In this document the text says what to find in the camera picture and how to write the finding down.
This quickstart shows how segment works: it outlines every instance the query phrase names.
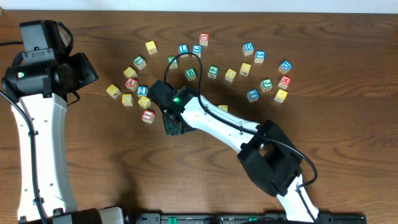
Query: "black cable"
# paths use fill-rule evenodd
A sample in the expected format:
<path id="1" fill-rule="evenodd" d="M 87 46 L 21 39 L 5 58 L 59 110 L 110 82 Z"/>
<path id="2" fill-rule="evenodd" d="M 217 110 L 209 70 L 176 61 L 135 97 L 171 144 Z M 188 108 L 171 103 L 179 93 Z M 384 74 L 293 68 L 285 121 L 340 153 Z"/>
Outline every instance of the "black cable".
<path id="1" fill-rule="evenodd" d="M 25 114 L 25 112 L 15 103 L 13 100 L 2 90 L 0 90 L 0 95 L 4 97 L 10 104 L 21 114 L 23 119 L 26 122 L 26 125 L 29 129 L 29 137 L 30 137 L 30 153 L 31 153 L 31 163 L 32 163 L 32 183 L 33 183 L 33 193 L 34 193 L 34 201 L 36 202 L 37 210 L 39 211 L 40 218 L 44 224 L 47 224 L 47 219 L 44 214 L 42 200 L 39 193 L 39 185 L 37 183 L 37 166 L 36 166 L 36 144 L 35 144 L 35 135 L 33 125 L 30 122 L 30 119 Z"/>
<path id="2" fill-rule="evenodd" d="M 24 44 L 24 43 L 22 41 L 11 41 L 11 42 L 0 43 L 0 47 L 7 45 L 16 45 L 16 44 Z"/>

